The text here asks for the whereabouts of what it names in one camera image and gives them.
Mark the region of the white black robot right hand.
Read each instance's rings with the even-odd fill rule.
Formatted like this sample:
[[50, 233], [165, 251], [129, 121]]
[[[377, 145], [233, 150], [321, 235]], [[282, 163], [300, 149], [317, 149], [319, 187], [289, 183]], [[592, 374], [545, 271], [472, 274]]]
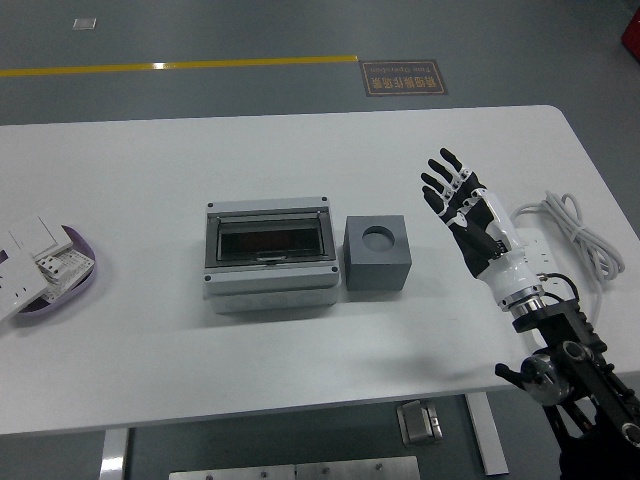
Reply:
[[544, 306], [544, 289], [527, 265], [524, 243], [497, 196], [449, 150], [421, 174], [426, 203], [451, 231], [471, 275], [489, 286], [503, 311]]

